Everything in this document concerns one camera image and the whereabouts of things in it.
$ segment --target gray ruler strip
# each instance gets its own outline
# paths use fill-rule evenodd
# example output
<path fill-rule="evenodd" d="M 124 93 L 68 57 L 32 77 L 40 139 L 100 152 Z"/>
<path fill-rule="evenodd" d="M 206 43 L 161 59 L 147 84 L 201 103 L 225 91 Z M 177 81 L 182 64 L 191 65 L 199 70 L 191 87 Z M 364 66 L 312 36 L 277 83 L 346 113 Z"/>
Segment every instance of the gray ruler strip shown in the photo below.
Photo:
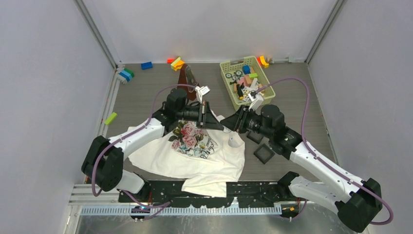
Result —
<path fill-rule="evenodd" d="M 147 214 L 132 213 L 135 205 L 88 205 L 83 206 L 80 215 L 152 215 L 161 208 L 151 209 Z M 237 204 L 227 208 L 174 208 L 168 207 L 161 211 L 161 216 L 181 216 L 181 215 L 281 215 L 281 205 L 274 204 L 274 207 L 261 208 L 239 208 Z"/>

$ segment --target yellow-green block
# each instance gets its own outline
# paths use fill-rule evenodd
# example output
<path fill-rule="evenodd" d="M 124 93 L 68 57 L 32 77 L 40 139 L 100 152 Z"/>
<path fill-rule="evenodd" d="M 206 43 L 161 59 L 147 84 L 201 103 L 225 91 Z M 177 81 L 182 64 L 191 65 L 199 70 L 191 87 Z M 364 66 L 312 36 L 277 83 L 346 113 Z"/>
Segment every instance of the yellow-green block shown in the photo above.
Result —
<path fill-rule="evenodd" d="M 109 116 L 106 120 L 105 120 L 105 124 L 109 125 L 110 123 L 112 123 L 112 121 L 116 118 L 117 114 L 115 112 L 113 112 L 111 114 L 111 116 Z"/>
<path fill-rule="evenodd" d="M 254 78 L 258 77 L 257 73 L 251 73 L 251 74 L 248 74 L 248 75 L 251 79 L 254 79 Z"/>

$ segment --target pink rose print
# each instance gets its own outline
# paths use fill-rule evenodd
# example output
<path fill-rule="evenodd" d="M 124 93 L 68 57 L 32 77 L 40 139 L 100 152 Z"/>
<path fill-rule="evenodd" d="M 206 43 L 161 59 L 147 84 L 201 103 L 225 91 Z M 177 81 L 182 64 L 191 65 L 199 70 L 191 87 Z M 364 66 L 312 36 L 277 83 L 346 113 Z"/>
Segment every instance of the pink rose print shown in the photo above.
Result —
<path fill-rule="evenodd" d="M 202 128 L 196 128 L 195 135 L 205 135 L 205 133 Z"/>
<path fill-rule="evenodd" d="M 197 143 L 194 136 L 184 136 L 182 140 L 185 142 L 188 148 L 194 147 Z"/>
<path fill-rule="evenodd" d="M 195 135 L 195 126 L 192 122 L 185 124 L 181 129 L 181 134 L 184 136 L 193 136 Z"/>
<path fill-rule="evenodd" d="M 172 143 L 172 148 L 174 150 L 178 149 L 179 147 L 181 147 L 181 142 L 179 140 L 174 140 Z"/>

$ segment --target black coaster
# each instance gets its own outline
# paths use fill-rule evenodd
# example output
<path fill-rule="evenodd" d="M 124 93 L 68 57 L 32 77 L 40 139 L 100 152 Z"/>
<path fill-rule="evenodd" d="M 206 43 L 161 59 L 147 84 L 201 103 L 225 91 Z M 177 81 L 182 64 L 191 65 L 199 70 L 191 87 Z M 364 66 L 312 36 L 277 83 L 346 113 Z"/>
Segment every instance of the black coaster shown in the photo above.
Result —
<path fill-rule="evenodd" d="M 255 157 L 257 157 L 263 164 L 266 164 L 275 153 L 267 146 L 267 144 L 262 144 L 256 151 L 254 151 Z"/>
<path fill-rule="evenodd" d="M 248 134 L 246 135 L 246 137 L 248 139 L 250 139 L 251 141 L 260 144 L 261 141 L 263 140 L 264 136 L 262 136 L 261 134 L 257 134 L 255 132 L 251 132 L 249 131 Z"/>

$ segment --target white wall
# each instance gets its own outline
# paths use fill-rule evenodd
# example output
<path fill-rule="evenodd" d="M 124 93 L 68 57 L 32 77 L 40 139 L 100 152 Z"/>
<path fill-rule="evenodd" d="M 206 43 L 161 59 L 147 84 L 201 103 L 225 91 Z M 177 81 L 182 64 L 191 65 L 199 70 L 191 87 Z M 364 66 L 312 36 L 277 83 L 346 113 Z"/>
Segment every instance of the white wall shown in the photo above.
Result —
<path fill-rule="evenodd" d="M 304 61 L 336 0 L 85 0 L 123 63 L 222 62 L 249 55 Z"/>
<path fill-rule="evenodd" d="M 0 232 L 57 234 L 112 68 L 70 0 L 3 0 L 0 31 Z"/>
<path fill-rule="evenodd" d="M 393 208 L 373 234 L 412 233 L 412 41 L 412 1 L 347 1 L 310 64 L 340 164 L 376 179 Z"/>

